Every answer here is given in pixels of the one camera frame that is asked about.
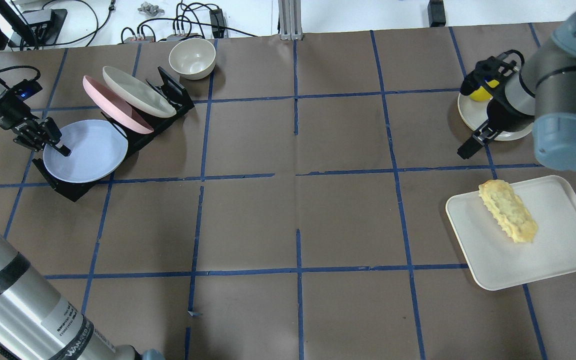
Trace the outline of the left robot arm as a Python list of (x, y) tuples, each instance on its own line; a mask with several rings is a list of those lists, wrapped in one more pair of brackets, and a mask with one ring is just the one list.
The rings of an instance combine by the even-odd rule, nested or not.
[[(33, 116), (24, 103), (34, 93), (17, 93), (0, 80), (0, 127), (13, 130), (30, 150), (48, 146), (69, 157), (55, 121)], [(12, 360), (163, 359), (155, 349), (139, 353), (131, 345), (112, 344), (1, 234), (0, 353)]]

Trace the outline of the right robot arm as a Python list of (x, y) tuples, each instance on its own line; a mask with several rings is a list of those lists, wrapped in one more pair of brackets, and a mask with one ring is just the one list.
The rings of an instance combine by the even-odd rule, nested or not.
[(503, 132), (532, 126), (535, 159), (556, 171), (576, 171), (576, 12), (530, 59), (507, 62), (510, 51), (476, 63), (460, 93), (485, 89), (486, 119), (458, 148), (471, 158)]

